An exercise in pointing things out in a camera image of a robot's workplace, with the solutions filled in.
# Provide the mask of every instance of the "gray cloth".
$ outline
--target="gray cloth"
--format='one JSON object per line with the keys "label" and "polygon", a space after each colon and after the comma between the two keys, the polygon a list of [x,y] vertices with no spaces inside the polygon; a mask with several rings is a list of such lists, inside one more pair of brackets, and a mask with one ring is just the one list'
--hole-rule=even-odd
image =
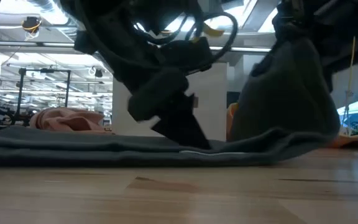
{"label": "gray cloth", "polygon": [[314,47],[301,40],[273,56],[269,70],[251,78],[242,92],[233,142],[211,141],[213,149],[202,150],[166,138],[11,127],[0,132],[0,166],[256,166],[332,141],[339,118]]}

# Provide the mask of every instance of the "gray towel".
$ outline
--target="gray towel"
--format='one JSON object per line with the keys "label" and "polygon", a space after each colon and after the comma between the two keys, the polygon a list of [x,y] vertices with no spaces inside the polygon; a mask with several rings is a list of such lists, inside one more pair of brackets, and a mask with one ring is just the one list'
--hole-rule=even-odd
{"label": "gray towel", "polygon": [[166,138],[56,133],[23,127],[0,132],[0,166],[256,166],[300,156],[332,141],[339,118],[310,41],[283,44],[246,83],[232,142],[212,150]]}

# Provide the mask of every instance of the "pink cloth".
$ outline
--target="pink cloth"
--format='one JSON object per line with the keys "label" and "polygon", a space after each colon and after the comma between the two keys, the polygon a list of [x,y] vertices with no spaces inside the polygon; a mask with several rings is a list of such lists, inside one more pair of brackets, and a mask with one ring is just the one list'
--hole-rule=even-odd
{"label": "pink cloth", "polygon": [[106,132],[98,123],[103,115],[73,108],[49,108],[33,115],[30,127],[49,131]]}

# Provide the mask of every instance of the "ceiling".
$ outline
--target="ceiling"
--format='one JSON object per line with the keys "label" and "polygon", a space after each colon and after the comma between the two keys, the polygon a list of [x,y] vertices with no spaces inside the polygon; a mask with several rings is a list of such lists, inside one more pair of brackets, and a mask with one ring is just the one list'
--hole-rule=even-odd
{"label": "ceiling", "polygon": [[[25,41],[28,33],[24,32],[21,22],[27,16],[42,18],[39,34],[28,42],[58,42],[73,43],[75,38],[75,23],[69,22],[65,14],[53,0],[50,9],[41,9],[37,2],[47,0],[2,0],[0,4],[0,60],[3,62],[0,81],[0,104],[17,102],[18,85],[20,79],[18,70],[26,68],[56,68],[72,70],[69,106],[88,108],[89,110],[103,110],[105,114],[111,112],[112,107],[112,70],[100,60],[90,55],[83,55],[67,46],[13,47],[12,41]],[[216,0],[202,0],[205,7],[213,6]],[[244,5],[228,10],[239,21],[239,35],[233,47],[266,47],[275,42],[271,19],[275,15],[274,9],[279,0],[244,0]],[[217,29],[229,32],[231,25],[220,17],[209,21]],[[184,38],[185,30],[178,39]],[[229,33],[217,39],[209,39],[210,46],[222,47]],[[229,52],[221,60],[231,64],[237,63],[244,52]],[[94,73],[100,69],[103,77],[96,78]],[[27,72],[24,82],[23,104],[32,108],[47,108],[63,106],[67,74],[62,72],[39,74]]]}

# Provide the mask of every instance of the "wooden table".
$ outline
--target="wooden table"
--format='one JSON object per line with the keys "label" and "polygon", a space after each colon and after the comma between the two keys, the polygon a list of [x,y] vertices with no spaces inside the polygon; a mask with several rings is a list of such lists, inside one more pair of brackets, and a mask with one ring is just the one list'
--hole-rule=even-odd
{"label": "wooden table", "polygon": [[358,151],[273,167],[0,169],[0,223],[358,223]]}

